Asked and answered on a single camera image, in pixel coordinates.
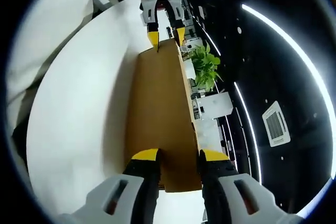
white sleeve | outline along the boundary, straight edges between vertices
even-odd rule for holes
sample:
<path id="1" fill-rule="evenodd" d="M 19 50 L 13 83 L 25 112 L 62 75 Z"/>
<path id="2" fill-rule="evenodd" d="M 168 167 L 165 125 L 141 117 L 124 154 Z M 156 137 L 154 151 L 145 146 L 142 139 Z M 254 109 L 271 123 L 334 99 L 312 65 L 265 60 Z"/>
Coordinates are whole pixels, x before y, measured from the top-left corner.
<path id="1" fill-rule="evenodd" d="M 32 3 L 17 31 L 6 73 L 10 133 L 30 112 L 37 90 L 34 83 L 41 79 L 58 51 L 92 11 L 92 0 Z"/>

black ceiling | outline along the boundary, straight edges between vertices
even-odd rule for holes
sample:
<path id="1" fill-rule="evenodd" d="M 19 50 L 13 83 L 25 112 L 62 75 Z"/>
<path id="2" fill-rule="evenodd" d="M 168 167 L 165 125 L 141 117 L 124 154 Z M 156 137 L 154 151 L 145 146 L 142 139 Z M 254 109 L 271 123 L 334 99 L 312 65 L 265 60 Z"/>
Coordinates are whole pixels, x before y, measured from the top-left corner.
<path id="1" fill-rule="evenodd" d="M 305 206 L 330 177 L 332 134 L 328 111 L 312 74 L 292 47 L 272 28 L 242 9 L 259 11 L 307 53 L 336 104 L 336 43 L 333 30 L 315 0 L 188 0 L 221 52 L 218 88 L 229 91 L 242 120 L 252 176 L 258 179 L 251 130 L 237 91 L 244 97 L 259 148 L 263 185 L 288 212 Z M 200 16 L 198 6 L 204 10 Z M 212 47 L 195 22 L 196 33 Z M 262 114 L 278 101 L 291 142 L 270 147 Z M 227 131 L 226 119 L 220 119 Z M 249 172 L 244 136 L 234 109 L 228 116 L 240 172 Z"/>

ceiling air vent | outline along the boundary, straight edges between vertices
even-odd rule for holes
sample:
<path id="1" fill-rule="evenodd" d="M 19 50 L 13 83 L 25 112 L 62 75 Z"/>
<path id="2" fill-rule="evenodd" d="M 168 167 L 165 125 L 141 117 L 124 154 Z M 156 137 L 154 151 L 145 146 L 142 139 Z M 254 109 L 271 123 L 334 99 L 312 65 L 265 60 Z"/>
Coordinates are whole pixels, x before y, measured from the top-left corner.
<path id="1" fill-rule="evenodd" d="M 262 119 L 266 127 L 271 147 L 290 142 L 287 124 L 277 101 L 268 108 L 268 110 L 263 114 Z"/>

potted plant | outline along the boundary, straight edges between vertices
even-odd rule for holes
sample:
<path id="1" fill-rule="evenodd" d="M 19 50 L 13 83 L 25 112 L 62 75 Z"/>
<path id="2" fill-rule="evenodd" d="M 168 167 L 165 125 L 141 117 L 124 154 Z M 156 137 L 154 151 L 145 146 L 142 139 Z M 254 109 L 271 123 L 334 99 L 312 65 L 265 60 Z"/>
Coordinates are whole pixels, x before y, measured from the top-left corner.
<path id="1" fill-rule="evenodd" d="M 205 91 L 210 91 L 215 85 L 215 80 L 217 78 L 221 79 L 216 72 L 217 66 L 221 62 L 220 59 L 210 54 L 210 46 L 208 43 L 206 44 L 206 48 L 204 46 L 197 47 L 189 54 L 194 65 L 196 73 L 195 82 L 197 86 L 199 88 L 205 87 Z"/>

person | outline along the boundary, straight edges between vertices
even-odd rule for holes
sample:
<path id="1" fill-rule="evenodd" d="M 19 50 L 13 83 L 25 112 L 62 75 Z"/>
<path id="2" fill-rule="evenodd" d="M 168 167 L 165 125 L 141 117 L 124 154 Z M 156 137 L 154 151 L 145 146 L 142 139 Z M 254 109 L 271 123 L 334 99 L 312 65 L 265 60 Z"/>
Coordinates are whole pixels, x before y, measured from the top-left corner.
<path id="1" fill-rule="evenodd" d="M 28 118 L 39 84 L 92 12 L 92 0 L 35 0 L 17 31 L 6 73 L 8 131 L 26 166 Z"/>

